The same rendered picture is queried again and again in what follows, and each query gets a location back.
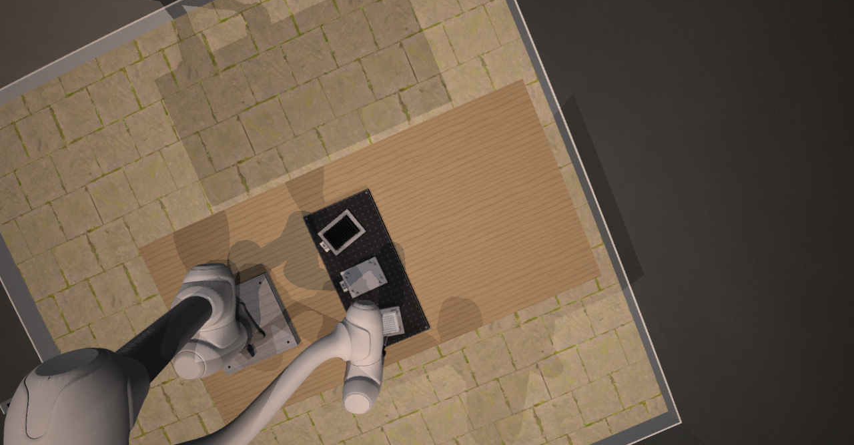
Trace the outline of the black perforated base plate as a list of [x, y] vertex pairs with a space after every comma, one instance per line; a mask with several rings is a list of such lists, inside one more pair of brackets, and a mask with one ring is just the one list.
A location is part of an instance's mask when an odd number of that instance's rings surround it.
[[[350, 209], [366, 232], [334, 256], [332, 250], [326, 252], [320, 245], [324, 241], [318, 232], [346, 209]], [[388, 336], [386, 347], [430, 329], [369, 189], [304, 216], [303, 220], [346, 312], [355, 300], [371, 300], [380, 309], [400, 306], [405, 333]], [[388, 283], [353, 298], [350, 291], [342, 289], [340, 282], [344, 279], [340, 272], [375, 256]]]

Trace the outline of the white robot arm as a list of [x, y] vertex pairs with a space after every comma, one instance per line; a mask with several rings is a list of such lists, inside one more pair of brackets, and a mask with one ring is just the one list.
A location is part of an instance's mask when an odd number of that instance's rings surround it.
[[[251, 345], [265, 337], [246, 304], [237, 304], [231, 269], [222, 263], [196, 265], [171, 310], [115, 353], [74, 350], [28, 373], [9, 405], [3, 445], [129, 445], [150, 382], [169, 361], [184, 379], [205, 378], [239, 353], [252, 359]], [[310, 373], [335, 357], [346, 361], [345, 409], [366, 414], [382, 386], [383, 343], [380, 308], [371, 300], [355, 300], [334, 331], [297, 355], [235, 420], [175, 445], [247, 445]]]

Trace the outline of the black well plate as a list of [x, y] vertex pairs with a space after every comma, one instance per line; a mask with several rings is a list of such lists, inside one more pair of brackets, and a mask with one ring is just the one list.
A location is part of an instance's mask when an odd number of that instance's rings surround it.
[[[334, 250], [338, 250], [338, 248], [340, 248], [342, 245], [344, 245], [345, 242], [350, 240], [359, 231], [360, 231], [359, 228], [357, 228], [355, 226], [355, 224], [350, 219], [350, 217], [348, 217], [348, 215], [345, 215], [343, 219], [340, 219], [338, 223], [334, 224], [332, 226], [332, 228], [327, 230], [327, 232], [324, 232], [323, 235], [324, 235], [324, 238], [326, 238], [326, 240], [328, 240], [328, 242], [332, 245]], [[338, 233], [338, 234], [336, 234], [336, 233]], [[327, 236], [327, 234], [328, 234], [328, 236]], [[344, 240], [342, 240], [342, 239], [344, 239]], [[334, 244], [334, 242], [335, 242], [335, 244]]]

